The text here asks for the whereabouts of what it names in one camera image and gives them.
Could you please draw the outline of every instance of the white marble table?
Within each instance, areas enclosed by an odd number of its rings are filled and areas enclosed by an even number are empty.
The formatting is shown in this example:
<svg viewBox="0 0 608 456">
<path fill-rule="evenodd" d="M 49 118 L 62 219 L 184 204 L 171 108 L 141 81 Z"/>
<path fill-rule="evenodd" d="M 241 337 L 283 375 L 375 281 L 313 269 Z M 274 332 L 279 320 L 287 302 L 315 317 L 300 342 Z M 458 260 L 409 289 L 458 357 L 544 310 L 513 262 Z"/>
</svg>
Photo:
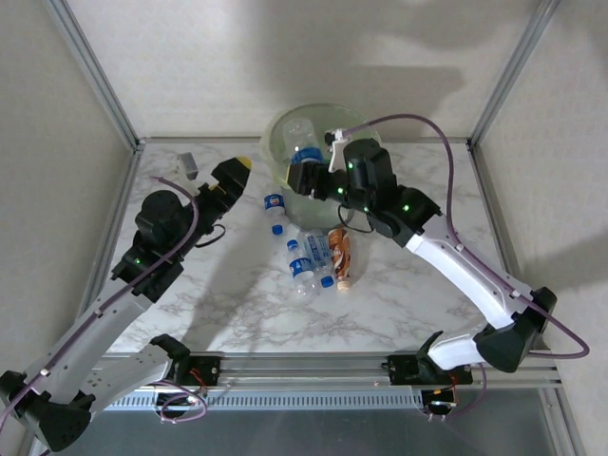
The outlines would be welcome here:
<svg viewBox="0 0 608 456">
<path fill-rule="evenodd" d="M 385 144 L 397 179 L 445 206 L 447 159 L 440 144 Z M 454 220 L 459 232 L 490 259 L 498 254 L 464 144 L 453 144 L 456 165 Z M 112 352 L 135 352 L 170 333 L 194 352 L 379 352 L 415 349 L 433 332 L 456 330 L 477 309 L 442 275 L 391 240 L 351 233 L 353 284 L 335 287 L 311 303 L 295 298 L 285 242 L 269 233 L 262 208 L 269 170 L 256 143 L 154 143 L 145 148 L 112 264 L 131 245 L 134 218 L 150 192 L 162 186 L 176 155 L 192 152 L 199 180 L 218 162 L 242 155 L 253 162 L 238 210 L 224 217 L 226 236 L 193 250 L 184 273 L 116 341 Z"/>
</svg>

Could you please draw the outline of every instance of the brown bottle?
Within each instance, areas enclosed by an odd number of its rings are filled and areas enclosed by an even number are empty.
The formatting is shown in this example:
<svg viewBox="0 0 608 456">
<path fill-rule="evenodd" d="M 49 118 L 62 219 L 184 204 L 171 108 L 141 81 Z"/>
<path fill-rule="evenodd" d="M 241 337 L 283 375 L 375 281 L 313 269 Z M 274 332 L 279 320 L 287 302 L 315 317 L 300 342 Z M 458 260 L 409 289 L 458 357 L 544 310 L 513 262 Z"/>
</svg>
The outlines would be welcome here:
<svg viewBox="0 0 608 456">
<path fill-rule="evenodd" d="M 338 281 L 338 290 L 348 290 L 351 287 L 351 237 L 344 228 L 331 230 L 329 233 L 330 251 L 332 252 L 333 268 Z"/>
</svg>

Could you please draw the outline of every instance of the plastic water bottle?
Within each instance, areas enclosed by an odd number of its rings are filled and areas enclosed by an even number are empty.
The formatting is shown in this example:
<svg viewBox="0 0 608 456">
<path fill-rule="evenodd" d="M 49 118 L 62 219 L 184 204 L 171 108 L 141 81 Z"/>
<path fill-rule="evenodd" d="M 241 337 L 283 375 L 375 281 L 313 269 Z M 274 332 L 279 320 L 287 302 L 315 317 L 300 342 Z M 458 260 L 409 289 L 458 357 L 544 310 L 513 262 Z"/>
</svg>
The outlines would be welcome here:
<svg viewBox="0 0 608 456">
<path fill-rule="evenodd" d="M 277 188 L 269 187 L 267 193 L 264 197 L 264 212 L 270 221 L 273 235 L 280 236 L 285 232 L 288 223 L 285 217 L 285 201 Z"/>
<path fill-rule="evenodd" d="M 295 239 L 287 242 L 287 264 L 297 292 L 300 295 L 313 295 L 316 292 L 313 264 Z"/>
<path fill-rule="evenodd" d="M 327 236 L 321 230 L 312 230 L 302 233 L 301 237 L 304 249 L 313 263 L 313 270 L 321 281 L 321 286 L 330 288 L 333 285 L 333 263 Z"/>
<path fill-rule="evenodd" d="M 310 119 L 291 119 L 283 125 L 283 141 L 292 164 L 303 162 L 323 162 L 319 141 L 314 134 Z"/>
</svg>

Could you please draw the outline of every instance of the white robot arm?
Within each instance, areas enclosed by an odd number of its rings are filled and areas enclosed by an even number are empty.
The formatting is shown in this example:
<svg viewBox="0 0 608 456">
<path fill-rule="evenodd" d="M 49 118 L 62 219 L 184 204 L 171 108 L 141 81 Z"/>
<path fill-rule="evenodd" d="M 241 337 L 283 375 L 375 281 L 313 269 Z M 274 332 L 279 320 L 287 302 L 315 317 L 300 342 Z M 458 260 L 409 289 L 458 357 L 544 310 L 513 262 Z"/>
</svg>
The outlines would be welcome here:
<svg viewBox="0 0 608 456">
<path fill-rule="evenodd" d="M 80 437 L 97 411 L 118 398 L 165 378 L 185 378 L 190 351 L 167 334 L 103 370 L 93 367 L 181 274 L 185 255 L 242 195 L 250 167 L 244 158 L 220 163 L 212 172 L 218 184 L 194 189 L 186 206 L 168 190 L 143 201 L 133 245 L 98 298 L 25 372 L 0 376 L 0 397 L 7 406 L 0 429 L 11 411 L 44 445 L 61 451 Z"/>
<path fill-rule="evenodd" d="M 414 382 L 427 382 L 462 365 L 487 362 L 513 372 L 542 333 L 557 301 L 546 288 L 532 291 L 505 271 L 488 266 L 458 237 L 450 220 L 423 192 L 397 184 L 390 156 L 372 139 L 335 135 L 332 160 L 290 166 L 288 183 L 300 195 L 331 199 L 366 214 L 370 226 L 440 271 L 484 315 L 459 332 L 434 334 L 419 351 Z"/>
</svg>

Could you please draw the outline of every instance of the clear plastic bowl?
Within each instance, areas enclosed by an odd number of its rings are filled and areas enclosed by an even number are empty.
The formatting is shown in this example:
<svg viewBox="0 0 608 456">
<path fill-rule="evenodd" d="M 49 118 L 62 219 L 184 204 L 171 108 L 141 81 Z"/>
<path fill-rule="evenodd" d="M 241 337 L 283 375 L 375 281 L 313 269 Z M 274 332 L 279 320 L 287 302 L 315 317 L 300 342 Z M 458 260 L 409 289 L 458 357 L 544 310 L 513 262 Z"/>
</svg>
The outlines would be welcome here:
<svg viewBox="0 0 608 456">
<path fill-rule="evenodd" d="M 294 193 L 287 184 L 287 168 L 291 155 L 285 150 L 283 125 L 291 119 L 306 117 L 314 125 L 314 133 L 321 145 L 325 160 L 332 157 L 331 149 L 325 145 L 325 133 L 337 128 L 352 128 L 367 120 L 359 113 L 337 104 L 306 104 L 295 109 L 281 112 L 270 122 L 260 140 L 262 157 L 270 166 L 273 179 L 282 187 L 285 199 L 285 211 L 290 222 L 302 230 L 320 228 L 330 230 L 340 224 L 337 215 L 338 204 L 334 201 L 319 201 L 302 197 Z M 380 142 L 380 136 L 374 128 L 366 128 L 353 135 L 353 138 L 374 138 Z M 343 217 L 350 219 L 351 211 L 343 210 Z"/>
</svg>

